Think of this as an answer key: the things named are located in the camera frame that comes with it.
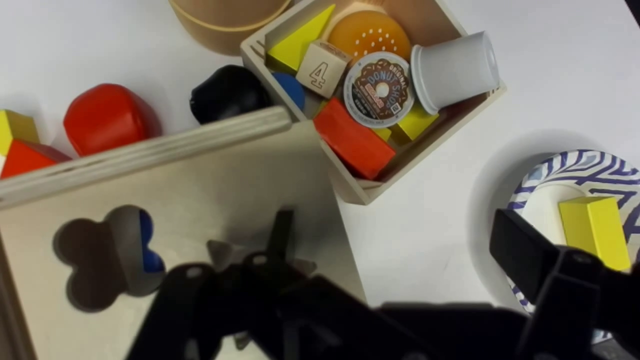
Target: white table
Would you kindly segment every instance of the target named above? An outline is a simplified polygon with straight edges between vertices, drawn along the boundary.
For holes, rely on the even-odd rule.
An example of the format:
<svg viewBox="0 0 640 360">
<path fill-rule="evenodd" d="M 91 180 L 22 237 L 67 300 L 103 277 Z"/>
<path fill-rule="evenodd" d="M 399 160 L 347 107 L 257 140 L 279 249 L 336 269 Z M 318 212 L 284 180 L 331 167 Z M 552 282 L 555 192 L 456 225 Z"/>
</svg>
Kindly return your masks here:
<svg viewBox="0 0 640 360">
<path fill-rule="evenodd" d="M 588 147 L 640 167 L 640 32 L 621 0 L 443 5 L 492 37 L 506 95 L 374 204 L 339 210 L 370 305 L 513 307 L 486 259 L 492 212 L 541 155 Z M 189 91 L 240 62 L 192 43 L 157 0 L 6 0 L 0 44 L 0 109 L 34 114 L 67 153 L 60 120 L 87 86 L 122 83 L 182 133 Z"/>
<path fill-rule="evenodd" d="M 506 95 L 374 204 L 341 204 L 366 296 L 515 307 L 486 245 L 543 155 L 599 149 L 640 167 L 640 30 L 621 0 L 446 0 L 492 38 Z"/>
</svg>

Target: cutout hole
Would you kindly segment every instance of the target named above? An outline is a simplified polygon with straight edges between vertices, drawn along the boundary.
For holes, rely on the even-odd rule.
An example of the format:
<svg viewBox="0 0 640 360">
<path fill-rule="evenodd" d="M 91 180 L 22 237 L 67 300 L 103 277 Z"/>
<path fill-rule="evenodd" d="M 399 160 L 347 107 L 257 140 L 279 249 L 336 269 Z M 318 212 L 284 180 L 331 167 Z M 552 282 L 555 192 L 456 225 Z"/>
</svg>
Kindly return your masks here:
<svg viewBox="0 0 640 360">
<path fill-rule="evenodd" d="M 103 223 L 72 220 L 53 239 L 60 262 L 72 266 L 67 300 L 83 313 L 99 313 L 119 294 L 146 296 L 166 274 L 164 260 L 147 249 L 150 214 L 136 206 L 112 210 Z"/>
</svg>

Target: yellow toy block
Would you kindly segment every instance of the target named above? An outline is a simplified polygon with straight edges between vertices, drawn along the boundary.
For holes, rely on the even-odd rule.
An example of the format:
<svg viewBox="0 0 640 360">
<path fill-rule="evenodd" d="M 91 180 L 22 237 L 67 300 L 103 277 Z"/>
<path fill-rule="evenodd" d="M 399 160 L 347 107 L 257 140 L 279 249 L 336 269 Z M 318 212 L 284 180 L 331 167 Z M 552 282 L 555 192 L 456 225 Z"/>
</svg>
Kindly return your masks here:
<svg viewBox="0 0 640 360">
<path fill-rule="evenodd" d="M 392 138 L 392 130 L 390 128 L 372 128 L 376 133 L 378 138 L 382 138 L 384 142 L 387 142 Z"/>
<path fill-rule="evenodd" d="M 309 19 L 303 27 L 296 29 L 291 35 L 281 38 L 274 49 L 268 51 L 268 56 L 297 72 L 303 53 L 309 43 L 318 41 L 324 27 L 334 14 L 336 5 L 324 9 L 320 14 Z"/>
<path fill-rule="evenodd" d="M 566 245 L 598 256 L 603 266 L 627 272 L 626 249 L 616 199 L 588 197 L 557 204 Z"/>
<path fill-rule="evenodd" d="M 423 130 L 428 130 L 435 120 L 438 120 L 435 114 L 428 114 L 420 105 L 414 105 L 414 109 L 398 123 L 398 128 L 411 142 Z"/>
<path fill-rule="evenodd" d="M 17 112 L 0 111 L 0 157 L 7 155 L 13 140 L 39 142 L 36 124 Z"/>
</svg>

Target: wooden bowl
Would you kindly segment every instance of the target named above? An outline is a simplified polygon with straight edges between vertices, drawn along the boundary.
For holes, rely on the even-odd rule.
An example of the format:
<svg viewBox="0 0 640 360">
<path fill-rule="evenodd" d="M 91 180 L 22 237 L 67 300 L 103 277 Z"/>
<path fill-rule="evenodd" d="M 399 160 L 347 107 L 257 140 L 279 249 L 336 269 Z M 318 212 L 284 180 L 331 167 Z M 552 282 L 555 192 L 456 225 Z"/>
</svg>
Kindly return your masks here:
<svg viewBox="0 0 640 360">
<path fill-rule="evenodd" d="M 170 0 L 170 5 L 202 47 L 240 54 L 240 43 L 278 19 L 291 0 Z"/>
</svg>

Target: paper plate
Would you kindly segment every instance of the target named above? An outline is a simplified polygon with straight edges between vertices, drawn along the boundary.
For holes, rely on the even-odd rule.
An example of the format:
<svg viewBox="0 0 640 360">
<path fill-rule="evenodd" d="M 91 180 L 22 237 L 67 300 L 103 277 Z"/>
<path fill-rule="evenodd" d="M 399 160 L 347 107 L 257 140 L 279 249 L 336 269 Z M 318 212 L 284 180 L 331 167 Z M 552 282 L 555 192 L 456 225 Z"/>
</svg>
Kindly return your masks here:
<svg viewBox="0 0 640 360">
<path fill-rule="evenodd" d="M 627 253 L 638 262 L 640 173 L 617 157 L 595 151 L 560 153 L 523 176 L 506 208 L 517 212 L 550 242 L 566 245 L 557 202 L 577 197 L 617 199 Z M 510 286 L 521 309 L 533 313 L 533 305 L 517 286 Z"/>
</svg>

